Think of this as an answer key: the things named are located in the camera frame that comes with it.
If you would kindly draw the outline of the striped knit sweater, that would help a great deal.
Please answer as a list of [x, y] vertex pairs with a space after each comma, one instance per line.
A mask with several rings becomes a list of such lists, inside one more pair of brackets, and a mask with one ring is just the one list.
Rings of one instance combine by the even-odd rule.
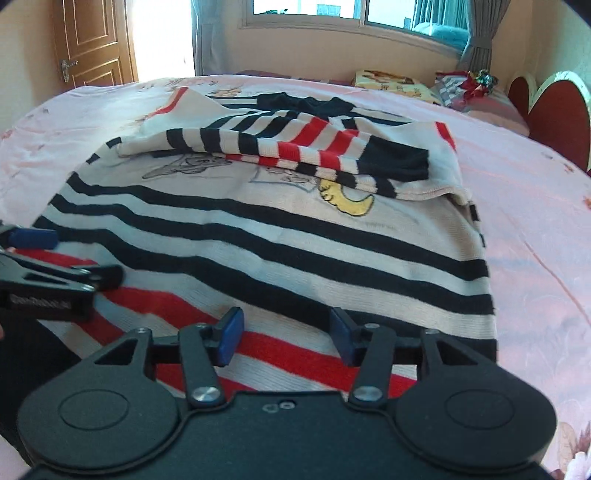
[[89, 321], [38, 323], [52, 373], [130, 330], [171, 335], [231, 307], [246, 332], [230, 390], [348, 390], [335, 307], [497, 355], [485, 243], [444, 122], [183, 87], [137, 129], [60, 152], [77, 164], [36, 220], [60, 239], [44, 259], [115, 264], [124, 280]]

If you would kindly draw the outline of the wooden door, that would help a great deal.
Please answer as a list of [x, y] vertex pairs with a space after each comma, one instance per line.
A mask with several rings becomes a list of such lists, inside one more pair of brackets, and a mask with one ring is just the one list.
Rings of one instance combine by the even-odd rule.
[[137, 80], [128, 1], [52, 3], [57, 67], [66, 89]]

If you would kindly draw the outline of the pink floral bed sheet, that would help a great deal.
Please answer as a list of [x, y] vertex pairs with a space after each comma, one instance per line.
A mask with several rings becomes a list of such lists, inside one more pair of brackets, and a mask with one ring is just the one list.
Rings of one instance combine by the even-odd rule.
[[[155, 380], [177, 400], [171, 437], [136, 463], [111, 471], [64, 471], [36, 462], [17, 428], [24, 400], [59, 373], [41, 363], [38, 323], [1, 317], [1, 439], [29, 479], [586, 479], [590, 475], [590, 179], [551, 149], [421, 101], [297, 80], [216, 75], [115, 87], [81, 87], [21, 119], [1, 138], [1, 226], [41, 228], [37, 218], [85, 148], [137, 129], [190, 87], [221, 97], [286, 93], [339, 98], [413, 121], [444, 122], [455, 139], [463, 184], [477, 210], [493, 299], [498, 366], [539, 390], [557, 427], [538, 464], [521, 470], [451, 470], [406, 445], [391, 415], [349, 404], [346, 391], [230, 390], [226, 402], [187, 405], [182, 367], [167, 361]], [[358, 374], [355, 367], [342, 366]]]

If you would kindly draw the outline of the grey left curtain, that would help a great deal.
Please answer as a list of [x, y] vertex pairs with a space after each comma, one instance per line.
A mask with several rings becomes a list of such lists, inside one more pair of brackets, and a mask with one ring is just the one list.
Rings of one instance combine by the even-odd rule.
[[228, 69], [223, 25], [223, 2], [191, 0], [192, 52], [195, 76], [216, 75]]

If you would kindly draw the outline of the grey curtain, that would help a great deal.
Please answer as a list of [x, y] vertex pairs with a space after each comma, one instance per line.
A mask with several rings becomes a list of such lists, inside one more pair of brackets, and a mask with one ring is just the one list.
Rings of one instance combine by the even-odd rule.
[[192, 52], [195, 76], [216, 75], [228, 69], [223, 25], [223, 2], [191, 0]]
[[490, 69], [492, 42], [510, 3], [510, 0], [470, 0], [467, 2], [468, 41], [458, 63], [459, 70]]

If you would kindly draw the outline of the striped pillow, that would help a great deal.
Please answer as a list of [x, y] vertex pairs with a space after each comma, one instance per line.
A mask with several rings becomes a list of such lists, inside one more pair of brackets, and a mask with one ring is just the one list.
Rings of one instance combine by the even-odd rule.
[[489, 95], [466, 100], [461, 88], [465, 80], [465, 75], [437, 75], [432, 91], [445, 107], [525, 137], [530, 135], [526, 121], [502, 90], [495, 87]]

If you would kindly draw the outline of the red heart-shaped headboard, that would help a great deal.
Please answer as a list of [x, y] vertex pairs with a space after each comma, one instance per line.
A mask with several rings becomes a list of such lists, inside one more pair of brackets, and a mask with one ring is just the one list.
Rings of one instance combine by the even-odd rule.
[[508, 98], [529, 127], [529, 137], [552, 148], [590, 174], [590, 90], [573, 71], [551, 74], [540, 86], [518, 73]]

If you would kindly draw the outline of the red decorative bow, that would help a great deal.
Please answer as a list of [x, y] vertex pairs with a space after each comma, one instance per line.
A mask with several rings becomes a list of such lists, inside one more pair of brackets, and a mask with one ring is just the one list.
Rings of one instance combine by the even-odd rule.
[[498, 84], [498, 78], [487, 69], [479, 71], [437, 72], [436, 81], [440, 82], [446, 91], [462, 94], [466, 101], [490, 95]]

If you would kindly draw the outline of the folded yellow red blanket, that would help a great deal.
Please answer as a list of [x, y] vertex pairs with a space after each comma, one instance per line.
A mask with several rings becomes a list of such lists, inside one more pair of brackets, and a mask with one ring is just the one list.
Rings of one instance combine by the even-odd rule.
[[442, 105], [441, 99], [425, 84], [408, 76], [377, 70], [359, 70], [356, 71], [353, 86], [367, 90], [386, 91], [430, 104]]

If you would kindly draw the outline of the teal blanket on sill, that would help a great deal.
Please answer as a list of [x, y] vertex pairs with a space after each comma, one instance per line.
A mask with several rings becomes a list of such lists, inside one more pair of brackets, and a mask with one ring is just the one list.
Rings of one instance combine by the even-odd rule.
[[463, 51], [469, 40], [469, 32], [467, 29], [449, 25], [423, 22], [416, 25], [413, 28], [413, 31], [430, 36], [432, 39], [458, 51]]

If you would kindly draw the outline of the window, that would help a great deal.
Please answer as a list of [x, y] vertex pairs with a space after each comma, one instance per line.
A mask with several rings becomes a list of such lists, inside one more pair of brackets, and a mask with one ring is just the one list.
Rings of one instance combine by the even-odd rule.
[[244, 1], [243, 24], [355, 33], [461, 53], [413, 28], [423, 22], [468, 30], [465, 1]]

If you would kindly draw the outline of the grey right curtain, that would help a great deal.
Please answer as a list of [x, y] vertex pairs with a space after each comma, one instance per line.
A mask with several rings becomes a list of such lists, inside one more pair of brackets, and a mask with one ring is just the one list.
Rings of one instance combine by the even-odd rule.
[[468, 41], [458, 63], [459, 70], [490, 69], [492, 42], [510, 3], [510, 0], [470, 0], [467, 2]]

